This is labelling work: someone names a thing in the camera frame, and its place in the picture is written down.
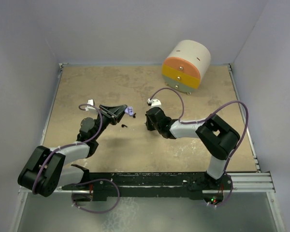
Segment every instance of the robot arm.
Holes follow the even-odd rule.
[[[127,112],[127,105],[116,107],[100,105],[99,108],[102,115],[102,127],[98,135],[87,143],[79,144],[80,142],[90,139],[94,134],[96,134],[99,130],[101,122],[100,116],[97,116],[96,119],[92,119],[90,117],[84,118],[81,122],[81,128],[79,130],[79,134],[77,135],[75,146],[63,148],[54,153],[47,165],[44,167],[35,189],[37,193],[47,197],[53,193],[58,186],[81,182],[84,173],[88,171],[87,169],[78,165],[71,165],[69,167],[63,166],[73,161],[86,159],[92,156],[99,145],[96,140],[107,128],[107,126],[109,124],[116,125],[121,121],[125,113],[130,115],[132,110],[130,109],[129,112]],[[56,148],[57,147],[36,147],[18,177],[18,184],[28,189],[32,189],[33,183],[37,178],[42,164],[50,153]]]
[[[146,126],[150,131],[157,130],[164,138],[199,138],[211,153],[211,161],[207,174],[214,180],[219,180],[224,174],[224,168],[229,154],[237,145],[240,135],[218,115],[209,120],[179,121],[166,116],[158,99],[148,99],[151,108],[146,112]]]

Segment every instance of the toy dresser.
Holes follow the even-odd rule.
[[[167,85],[190,94],[204,77],[211,54],[202,44],[183,40],[178,43],[162,65],[162,76]]]

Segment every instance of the metal frame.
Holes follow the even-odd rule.
[[[45,139],[45,135],[46,135],[46,130],[48,127],[48,123],[51,117],[51,113],[53,110],[53,106],[54,106],[54,102],[56,99],[56,95],[57,95],[57,91],[58,91],[58,87],[60,84],[60,80],[61,80],[61,76],[62,76],[62,72],[65,66],[69,65],[69,63],[61,63],[60,65],[60,71],[58,74],[58,83],[56,86],[56,92],[54,94],[54,98],[52,100],[52,104],[51,104],[51,108],[45,123],[45,127],[43,130],[43,134],[42,134],[42,138],[40,141],[40,144],[42,145]],[[239,95],[237,92],[237,88],[234,82],[234,78],[233,78],[233,73],[232,73],[232,66],[231,64],[227,64],[228,69],[229,69],[229,74],[230,74],[230,78],[232,80],[232,84],[233,84],[233,88],[236,94],[236,98],[239,100]],[[244,114],[244,110],[242,108],[242,106],[240,106],[240,111],[241,111],[241,115],[243,117],[243,121],[245,122],[245,114]],[[277,231],[278,232],[285,232],[285,225],[283,223],[283,219],[279,210],[279,206],[278,206],[278,201],[276,200],[276,196],[275,196],[275,188],[273,185],[273,181],[272,181],[272,177],[270,173],[261,173],[260,171],[260,167],[259,167],[259,162],[256,156],[256,152],[253,146],[253,141],[251,139],[249,130],[247,130],[247,134],[248,134],[248,138],[249,138],[249,143],[250,143],[250,147],[251,147],[251,151],[252,151],[252,155],[253,158],[255,160],[256,163],[256,168],[257,168],[257,172],[245,172],[245,173],[228,173],[233,180],[233,192],[266,192],[267,193],[267,197],[268,197],[268,201],[269,201],[269,205],[270,205],[270,209],[273,215],[273,218],[275,220],[275,225],[277,227]],[[23,213],[23,209],[25,207],[26,204],[26,200],[27,200],[27,195],[28,193],[31,192],[29,189],[26,189],[24,187],[20,187],[19,193],[18,193],[18,198],[17,198],[17,206],[16,206],[16,211],[14,214],[14,219],[10,228],[11,232],[16,232],[18,231],[19,228],[19,223],[22,217],[22,213]],[[62,190],[61,188],[57,188],[55,191],[55,193],[72,193],[72,191],[67,191],[67,190]],[[75,191],[73,190],[73,193],[86,193],[87,191],[83,191],[83,190],[79,190],[79,191]],[[203,193],[212,193],[211,190],[205,190],[203,191]]]

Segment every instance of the wooden table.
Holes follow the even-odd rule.
[[[210,153],[199,139],[164,139],[157,131],[147,131],[146,100],[165,87],[161,66],[67,66],[63,70],[44,146],[65,145],[76,140],[83,118],[96,116],[78,110],[78,105],[94,99],[96,104],[133,106],[136,118],[124,116],[119,125],[109,125],[97,140],[96,153],[78,160],[91,172],[188,172],[205,171]],[[185,103],[183,119],[201,119],[219,106],[235,100],[235,91],[226,66],[211,66],[199,88],[190,96],[181,93]],[[178,118],[181,103],[176,94],[157,94],[167,116]],[[244,124],[237,104],[218,113],[239,134]],[[248,137],[232,158],[228,171],[256,171]]]

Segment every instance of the gray wall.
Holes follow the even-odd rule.
[[[290,0],[270,0],[234,63],[263,172],[271,171],[290,231]]]
[[[8,230],[17,177],[41,139],[57,59],[23,0],[0,0],[0,232]]]
[[[60,62],[162,63],[183,39],[233,62],[267,0],[27,0]]]

